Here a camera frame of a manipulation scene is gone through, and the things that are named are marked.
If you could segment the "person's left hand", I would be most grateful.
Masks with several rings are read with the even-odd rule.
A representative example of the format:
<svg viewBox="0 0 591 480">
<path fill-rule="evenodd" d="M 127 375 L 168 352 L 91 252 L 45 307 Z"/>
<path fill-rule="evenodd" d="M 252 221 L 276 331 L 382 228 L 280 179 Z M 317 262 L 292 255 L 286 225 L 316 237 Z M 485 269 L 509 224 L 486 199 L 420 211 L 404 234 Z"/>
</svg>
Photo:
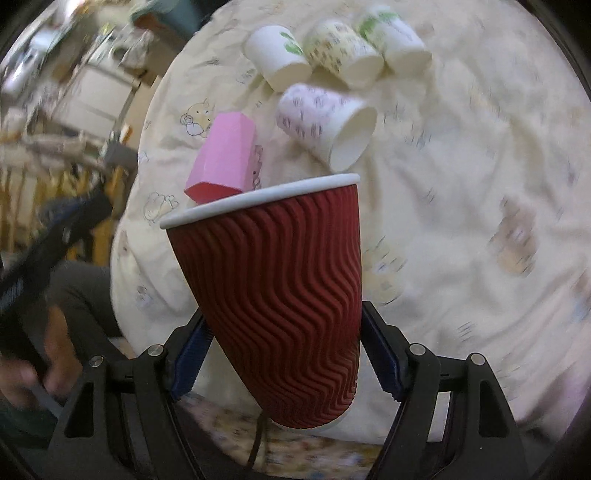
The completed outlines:
<svg viewBox="0 0 591 480">
<path fill-rule="evenodd" d="M 59 307 L 48 308 L 44 349 L 49 368 L 43 377 L 45 391 L 64 400 L 82 373 L 70 340 L 66 319 Z M 1 397 L 20 409 L 37 409 L 39 403 L 31 388 L 39 384 L 37 372 L 27 361 L 9 355 L 1 358 Z"/>
</svg>

